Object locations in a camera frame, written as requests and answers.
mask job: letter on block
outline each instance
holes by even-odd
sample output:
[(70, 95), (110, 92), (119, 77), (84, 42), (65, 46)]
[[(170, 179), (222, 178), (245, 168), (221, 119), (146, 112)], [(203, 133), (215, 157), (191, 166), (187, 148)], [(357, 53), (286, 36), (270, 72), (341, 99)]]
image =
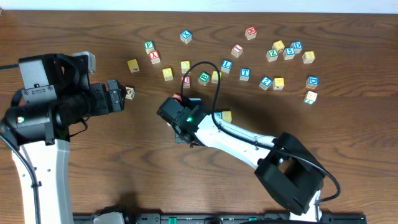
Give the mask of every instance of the letter on block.
[(127, 90), (126, 99), (129, 99), (129, 100), (134, 99), (134, 96), (136, 95), (135, 89), (131, 88), (131, 87), (126, 87), (126, 90)]
[(137, 59), (130, 60), (127, 62), (127, 64), (129, 65), (131, 73), (139, 71)]
[(234, 55), (236, 58), (238, 58), (239, 56), (241, 56), (242, 53), (243, 53), (243, 47), (240, 46), (239, 44), (236, 44), (236, 45), (232, 48), (231, 54)]
[(304, 52), (303, 54), (303, 62), (304, 63), (312, 63), (315, 60), (315, 54), (313, 51), (311, 52)]
[(218, 83), (217, 71), (213, 71), (213, 74), (211, 75), (211, 82), (212, 83)]
[(241, 77), (239, 79), (242, 81), (249, 81), (249, 78), (250, 78), (250, 68), (242, 68)]
[(191, 64), (189, 61), (181, 62), (181, 72), (185, 74), (191, 68)]
[(318, 93), (314, 93), (312, 91), (308, 91), (304, 98), (304, 103), (314, 104), (315, 100), (317, 100)]
[(274, 90), (281, 90), (285, 87), (285, 80), (283, 78), (274, 78), (274, 83), (272, 84)]
[(223, 120), (231, 123), (232, 122), (232, 112), (230, 111), (223, 111)]
[(229, 73), (231, 68), (232, 68), (232, 61), (224, 60), (222, 66), (221, 66), (221, 71), (225, 72), (225, 73)]
[(310, 76), (307, 79), (305, 87), (307, 87), (309, 89), (315, 89), (317, 86), (318, 86), (318, 77)]
[(163, 69), (163, 77), (165, 81), (173, 80), (172, 68)]
[(267, 90), (272, 84), (272, 79), (264, 77), (260, 82), (260, 88)]
[(284, 50), (284, 59), (290, 60), (294, 58), (294, 49), (292, 47), (286, 47)]
[(272, 49), (275, 49), (279, 54), (285, 50), (285, 45), (281, 40), (278, 40), (272, 45)]
[(274, 49), (267, 51), (268, 62), (273, 62), (278, 58), (278, 52)]
[(184, 42), (185, 44), (189, 43), (192, 40), (192, 34), (191, 32), (189, 32), (188, 30), (184, 30), (182, 31), (181, 35), (180, 35), (180, 39), (182, 40), (182, 42)]
[(159, 53), (157, 50), (149, 53), (149, 57), (150, 57), (150, 61), (152, 62), (152, 64), (156, 64), (156, 63), (160, 62), (160, 56), (159, 56)]
[(155, 51), (155, 45), (153, 41), (147, 41), (144, 43), (144, 47), (145, 47), (145, 51), (147, 52), (147, 54)]
[(182, 88), (190, 88), (190, 87), (191, 87), (191, 77), (187, 76), (187, 77), (185, 77), (185, 80), (184, 80)]
[(254, 39), (254, 38), (256, 38), (257, 30), (254, 27), (249, 27), (246, 29), (246, 32), (244, 33), (244, 35), (246, 36), (246, 38), (248, 40)]
[(202, 72), (199, 76), (199, 83), (202, 85), (207, 85), (210, 82), (210, 75), (206, 72)]
[(303, 45), (301, 44), (301, 41), (293, 42), (292, 45), (290, 45), (290, 47), (293, 47), (294, 53), (296, 53), (296, 54), (300, 53), (301, 50), (303, 49)]

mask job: green block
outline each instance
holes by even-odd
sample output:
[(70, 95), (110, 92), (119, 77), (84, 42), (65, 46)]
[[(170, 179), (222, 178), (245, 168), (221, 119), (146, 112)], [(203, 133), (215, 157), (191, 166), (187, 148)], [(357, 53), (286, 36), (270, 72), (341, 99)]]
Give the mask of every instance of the green block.
[(155, 45), (154, 45), (154, 42), (153, 41), (147, 41), (147, 42), (145, 42), (144, 43), (144, 46), (145, 46), (145, 49), (150, 49), (150, 48), (153, 48), (153, 47), (155, 47)]
[(177, 218), (170, 217), (169, 224), (177, 224)]
[(204, 81), (204, 82), (207, 82), (207, 80), (210, 79), (210, 75), (207, 74), (206, 72), (202, 72), (202, 73), (200, 74), (200, 76), (199, 76), (199, 79), (202, 80), (202, 81)]
[(278, 52), (276, 50), (269, 50), (268, 54), (269, 54), (270, 57), (278, 56)]

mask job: blue block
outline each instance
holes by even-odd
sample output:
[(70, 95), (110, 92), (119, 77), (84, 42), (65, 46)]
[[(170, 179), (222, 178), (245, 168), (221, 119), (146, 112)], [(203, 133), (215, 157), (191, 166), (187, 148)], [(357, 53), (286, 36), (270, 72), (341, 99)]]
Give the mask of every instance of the blue block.
[(308, 84), (310, 84), (310, 85), (318, 85), (318, 82), (319, 82), (318, 77), (309, 76)]
[(224, 61), (223, 61), (222, 67), (223, 67), (223, 68), (227, 68), (227, 69), (231, 69), (231, 67), (232, 67), (232, 61), (224, 60)]
[(286, 55), (295, 55), (293, 47), (285, 48)]
[(293, 42), (293, 48), (294, 49), (302, 49), (303, 45), (301, 44), (301, 41), (295, 41)]
[(241, 76), (250, 77), (250, 68), (241, 68)]
[(188, 30), (184, 30), (184, 31), (182, 31), (182, 33), (181, 33), (181, 36), (182, 36), (183, 38), (185, 38), (185, 39), (189, 38), (191, 35), (192, 35), (191, 32), (189, 32)]
[(219, 118), (223, 119), (223, 113), (222, 112), (214, 112), (214, 115), (216, 115)]
[(272, 79), (270, 79), (268, 77), (264, 77), (261, 80), (261, 83), (264, 84), (266, 87), (269, 87), (272, 84)]

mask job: yellow block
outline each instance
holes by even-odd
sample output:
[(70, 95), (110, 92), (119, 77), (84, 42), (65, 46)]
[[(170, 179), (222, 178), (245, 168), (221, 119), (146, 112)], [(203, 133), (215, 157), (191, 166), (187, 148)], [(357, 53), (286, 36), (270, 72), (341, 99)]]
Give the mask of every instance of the yellow block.
[(165, 81), (169, 81), (173, 79), (173, 72), (172, 68), (165, 68), (163, 69), (163, 76)]
[(305, 54), (305, 58), (306, 58), (306, 59), (310, 59), (310, 60), (315, 59), (315, 54), (313, 53), (313, 51), (304, 52), (304, 54)]
[(182, 73), (186, 73), (190, 68), (191, 68), (191, 65), (190, 65), (189, 61), (181, 62), (181, 72)]
[(213, 74), (211, 74), (211, 82), (218, 83), (217, 71), (213, 71)]
[(281, 90), (285, 86), (285, 80), (283, 78), (274, 78), (272, 86), (274, 87), (274, 90)]
[(226, 122), (231, 123), (232, 122), (232, 112), (223, 111), (223, 120), (225, 120)]
[(279, 54), (284, 51), (285, 45), (281, 40), (278, 40), (277, 42), (274, 43), (274, 45), (272, 46), (272, 49), (275, 49)]
[(138, 72), (139, 71), (137, 59), (130, 60), (127, 62), (127, 64), (129, 65), (130, 72)]

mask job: alphabet block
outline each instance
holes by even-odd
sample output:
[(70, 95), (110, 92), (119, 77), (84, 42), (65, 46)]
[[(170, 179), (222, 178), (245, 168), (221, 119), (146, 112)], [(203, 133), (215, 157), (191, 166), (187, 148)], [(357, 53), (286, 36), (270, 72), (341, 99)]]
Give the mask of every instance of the alphabet block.
[(217, 71), (213, 71), (213, 74), (211, 75), (211, 82), (212, 83), (218, 83)]
[(272, 84), (274, 90), (281, 90), (285, 87), (285, 80), (283, 78), (274, 78), (274, 83)]
[(150, 57), (150, 61), (152, 62), (152, 64), (156, 64), (156, 63), (160, 62), (160, 56), (159, 56), (159, 53), (157, 50), (149, 53), (149, 57)]
[(231, 54), (234, 55), (236, 58), (238, 58), (239, 56), (241, 56), (242, 53), (243, 53), (243, 47), (240, 46), (239, 44), (236, 44), (236, 45), (232, 48)]
[(313, 51), (304, 52), (303, 54), (303, 62), (304, 63), (312, 63), (315, 60), (315, 54)]
[(129, 65), (129, 69), (130, 69), (131, 73), (139, 71), (137, 59), (132, 59), (132, 60), (128, 61), (127, 64)]
[(267, 90), (271, 86), (271, 83), (272, 79), (264, 77), (260, 82), (260, 88), (262, 88), (263, 90)]
[(163, 69), (163, 77), (165, 81), (173, 80), (173, 71), (172, 68)]
[(250, 68), (242, 68), (241, 76), (239, 79), (242, 81), (249, 81), (249, 78), (250, 78)]
[(315, 100), (317, 100), (318, 93), (314, 93), (312, 91), (308, 91), (304, 98), (304, 103), (314, 104)]
[(155, 51), (155, 45), (153, 41), (147, 41), (144, 43), (144, 47), (145, 47), (145, 51), (147, 52), (147, 54)]
[(180, 35), (180, 39), (182, 40), (182, 42), (187, 44), (192, 40), (192, 33), (189, 32), (188, 30), (184, 30)]
[(199, 76), (199, 83), (206, 86), (210, 82), (210, 75), (206, 72), (202, 72)]
[(246, 38), (248, 40), (254, 39), (254, 38), (256, 38), (257, 30), (254, 27), (249, 27), (246, 29), (246, 32), (244, 33), (244, 35), (246, 36)]
[(232, 68), (232, 61), (224, 60), (222, 66), (221, 66), (221, 71), (225, 72), (225, 73), (229, 73), (231, 68)]
[(273, 62), (278, 58), (278, 52), (274, 49), (267, 51), (268, 62)]
[(272, 49), (276, 50), (279, 53), (282, 53), (285, 49), (285, 45), (281, 40), (278, 40), (272, 45)]

